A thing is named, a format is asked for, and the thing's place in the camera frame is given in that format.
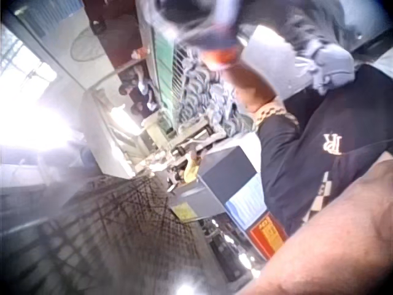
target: black t-shirt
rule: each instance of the black t-shirt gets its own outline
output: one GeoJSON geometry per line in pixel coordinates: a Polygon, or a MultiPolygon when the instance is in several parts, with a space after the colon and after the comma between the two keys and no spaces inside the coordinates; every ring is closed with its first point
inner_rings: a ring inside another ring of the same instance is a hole
{"type": "Polygon", "coordinates": [[[292,234],[318,195],[325,172],[332,181],[332,200],[393,146],[393,81],[363,66],[352,84],[326,95],[304,130],[273,116],[258,136],[266,205],[292,234]],[[341,155],[324,150],[326,136],[333,135],[341,137],[341,155]]]}

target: red sign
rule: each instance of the red sign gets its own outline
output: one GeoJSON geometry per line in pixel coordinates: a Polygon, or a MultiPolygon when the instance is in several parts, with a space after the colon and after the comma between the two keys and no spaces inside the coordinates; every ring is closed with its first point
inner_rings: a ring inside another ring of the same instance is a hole
{"type": "Polygon", "coordinates": [[[270,213],[266,214],[248,234],[254,246],[266,258],[271,258],[287,239],[284,230],[270,213]]]}

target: yellow sign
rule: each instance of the yellow sign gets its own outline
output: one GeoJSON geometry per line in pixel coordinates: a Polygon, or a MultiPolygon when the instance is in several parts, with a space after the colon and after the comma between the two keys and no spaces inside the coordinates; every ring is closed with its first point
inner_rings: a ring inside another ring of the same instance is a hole
{"type": "Polygon", "coordinates": [[[263,232],[263,235],[266,237],[274,252],[280,249],[284,244],[284,241],[269,216],[259,224],[259,229],[263,232]]]}
{"type": "Polygon", "coordinates": [[[181,221],[188,221],[198,217],[188,203],[182,203],[178,206],[174,206],[172,207],[172,211],[181,221]]]}

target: white logo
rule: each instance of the white logo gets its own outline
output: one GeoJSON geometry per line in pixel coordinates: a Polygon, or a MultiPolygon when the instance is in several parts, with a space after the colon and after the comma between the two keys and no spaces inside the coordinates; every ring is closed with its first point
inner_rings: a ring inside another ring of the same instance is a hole
{"type": "Polygon", "coordinates": [[[342,136],[338,136],[338,134],[324,134],[325,144],[324,150],[332,155],[341,155],[340,152],[340,140],[343,138],[342,136]]]}

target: sign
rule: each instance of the sign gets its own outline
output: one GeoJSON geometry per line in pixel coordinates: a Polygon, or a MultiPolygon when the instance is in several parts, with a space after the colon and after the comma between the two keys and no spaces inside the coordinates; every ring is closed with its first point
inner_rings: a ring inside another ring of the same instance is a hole
{"type": "Polygon", "coordinates": [[[187,202],[172,207],[172,211],[181,221],[189,221],[198,217],[187,202]]]}
{"type": "Polygon", "coordinates": [[[250,231],[249,236],[255,247],[266,258],[271,258],[283,246],[286,234],[274,222],[270,213],[264,216],[250,231]]]}

